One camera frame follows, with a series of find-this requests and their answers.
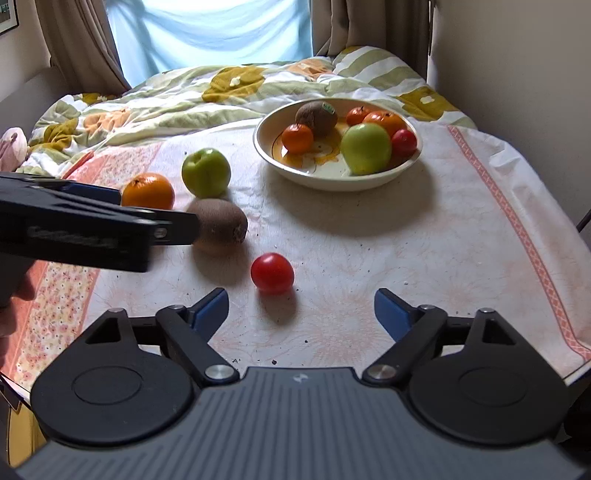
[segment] striped fabric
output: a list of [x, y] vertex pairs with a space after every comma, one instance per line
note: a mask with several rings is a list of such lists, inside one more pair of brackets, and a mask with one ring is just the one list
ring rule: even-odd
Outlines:
[[351, 47], [335, 59], [173, 70], [121, 98], [65, 96], [37, 122], [20, 171], [61, 176], [91, 150], [262, 118], [288, 103], [323, 97], [367, 100], [420, 121], [475, 128], [395, 55]]

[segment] curtain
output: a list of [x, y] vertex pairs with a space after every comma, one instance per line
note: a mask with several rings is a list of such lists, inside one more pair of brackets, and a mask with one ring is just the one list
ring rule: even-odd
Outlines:
[[121, 95], [121, 71], [103, 0], [35, 0], [52, 64], [73, 92]]
[[380, 47], [427, 76], [429, 0], [310, 0], [310, 4], [316, 55], [335, 56], [358, 45]]

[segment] light blue curtain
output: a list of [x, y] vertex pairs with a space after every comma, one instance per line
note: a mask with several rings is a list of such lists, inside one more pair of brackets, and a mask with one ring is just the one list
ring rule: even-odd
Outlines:
[[309, 0], [106, 0], [127, 81], [312, 55]]

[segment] metal screw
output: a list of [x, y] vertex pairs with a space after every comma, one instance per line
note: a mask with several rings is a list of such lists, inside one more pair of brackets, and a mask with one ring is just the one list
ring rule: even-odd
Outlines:
[[369, 367], [367, 373], [374, 380], [390, 380], [396, 375], [396, 369], [390, 365], [377, 364]]
[[166, 230], [166, 228], [164, 227], [158, 227], [156, 230], [154, 230], [154, 236], [156, 238], [164, 238], [165, 236], [168, 235], [168, 231]]
[[212, 380], [227, 380], [234, 374], [230, 365], [212, 365], [205, 369], [205, 374]]

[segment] gray ribbed plate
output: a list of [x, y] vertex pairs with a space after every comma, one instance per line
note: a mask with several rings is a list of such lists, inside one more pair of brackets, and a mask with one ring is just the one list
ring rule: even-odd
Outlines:
[[50, 442], [25, 480], [574, 480], [550, 442], [511, 450], [456, 444], [427, 429], [394, 390], [349, 368], [249, 368], [203, 391], [183, 419], [146, 442], [103, 451]]

